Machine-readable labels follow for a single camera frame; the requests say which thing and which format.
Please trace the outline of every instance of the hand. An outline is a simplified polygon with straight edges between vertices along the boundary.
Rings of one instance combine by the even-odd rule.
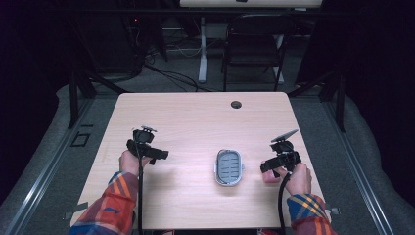
[[[143,167],[146,165],[151,158],[144,157],[142,160]],[[128,150],[122,152],[121,157],[119,157],[119,170],[124,172],[129,172],[138,177],[138,167],[140,163],[138,158],[131,154]]]
[[[287,171],[282,167],[274,169],[282,178],[287,175]],[[311,193],[311,172],[306,164],[298,163],[293,170],[290,180],[287,182],[286,189],[293,196],[296,194]]]

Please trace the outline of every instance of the finger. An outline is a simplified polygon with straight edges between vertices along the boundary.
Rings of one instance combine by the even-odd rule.
[[[281,175],[281,177],[285,177],[287,175],[287,171],[282,168],[282,167],[278,167],[278,168],[274,168],[275,171],[277,171],[277,173],[279,173]]]

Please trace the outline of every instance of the small black object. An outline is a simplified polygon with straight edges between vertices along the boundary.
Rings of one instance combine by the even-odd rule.
[[[287,141],[287,139],[297,131],[297,129],[292,130],[271,141],[275,142],[275,144],[271,145],[271,148],[273,151],[277,152],[277,157],[269,159],[261,164],[260,170],[262,173],[281,166],[286,167],[288,171],[292,171],[296,164],[301,163],[299,153],[294,150],[293,144],[290,141]],[[274,172],[274,176],[279,177],[280,175],[277,172]]]
[[[157,131],[149,126],[142,127],[142,130],[135,129],[133,131],[133,139],[127,141],[128,150],[137,158],[144,156],[152,158],[149,162],[150,165],[154,165],[156,160],[167,159],[168,151],[152,148],[149,145],[155,137],[152,131]]]

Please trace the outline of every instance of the table leg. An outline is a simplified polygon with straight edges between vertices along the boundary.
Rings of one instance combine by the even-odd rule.
[[[208,55],[205,18],[201,18],[201,66],[199,68],[199,82],[207,82]]]
[[[283,43],[283,37],[281,35],[275,35],[275,43],[277,43],[277,47],[279,48],[281,46],[281,44]],[[278,67],[273,67],[272,68],[274,70],[274,75],[277,76],[278,74]],[[284,84],[284,77],[283,77],[283,73],[281,72],[280,74],[280,78],[278,79],[278,84],[282,85]]]

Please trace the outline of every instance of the gray carpet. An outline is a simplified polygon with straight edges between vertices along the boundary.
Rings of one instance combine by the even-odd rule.
[[[294,81],[305,45],[302,38],[297,38],[291,43],[286,66],[283,69],[285,84],[279,86],[279,91],[289,92],[295,88]],[[197,80],[199,55],[185,57],[181,53],[169,52],[168,56],[168,62],[158,55],[148,60],[154,62],[154,67],[158,69],[181,72]],[[211,46],[208,57],[207,83],[203,84],[203,87],[213,91],[221,90],[220,47]],[[231,72],[235,76],[248,74],[246,70]],[[247,79],[253,77],[261,80],[272,79],[270,70],[267,73],[262,73],[262,70],[249,72]],[[148,69],[143,69],[142,73],[134,79],[118,82],[117,85],[133,92],[193,92],[195,90],[188,85],[173,83]],[[77,131],[81,134],[89,134],[89,139],[84,147],[65,148],[64,158],[34,214],[29,217],[23,234],[65,234],[69,230],[69,219],[63,220],[63,214],[71,211],[77,204],[116,101],[116,94],[113,91],[101,84],[95,84],[95,87],[99,95],[92,101],[90,109],[84,113],[78,127],[72,131],[69,143]],[[272,88],[272,84],[229,85],[229,91],[271,91]],[[291,99],[291,102],[326,201],[342,210],[341,215],[333,215],[333,227],[339,234],[379,234],[355,179],[350,173],[345,149],[337,135],[336,127],[330,123],[331,114],[325,109],[326,104],[320,103],[316,97],[318,90],[318,87],[311,89],[301,97]],[[58,145],[65,139],[69,124],[68,87],[64,87],[58,95],[61,101],[60,107],[50,129],[21,180],[1,206],[0,233],[2,234],[6,232],[37,176],[54,157]],[[85,106],[89,104],[82,97],[80,99],[81,104]],[[415,221],[414,209],[396,195],[391,183],[383,174],[376,142],[358,109],[349,99],[346,99],[345,112],[346,136],[379,198],[394,234],[411,234]]]

